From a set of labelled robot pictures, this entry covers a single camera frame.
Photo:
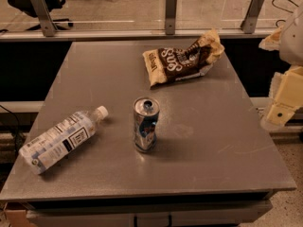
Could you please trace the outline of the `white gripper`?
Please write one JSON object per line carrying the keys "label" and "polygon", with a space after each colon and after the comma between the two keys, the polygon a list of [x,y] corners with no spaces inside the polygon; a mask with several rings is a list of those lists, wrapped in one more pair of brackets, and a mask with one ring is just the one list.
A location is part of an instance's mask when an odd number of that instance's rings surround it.
{"label": "white gripper", "polygon": [[279,57],[292,64],[285,73],[274,73],[269,103],[260,121],[265,130],[276,131],[303,107],[303,3],[286,20],[283,28],[278,27],[258,47],[267,51],[279,50]]}

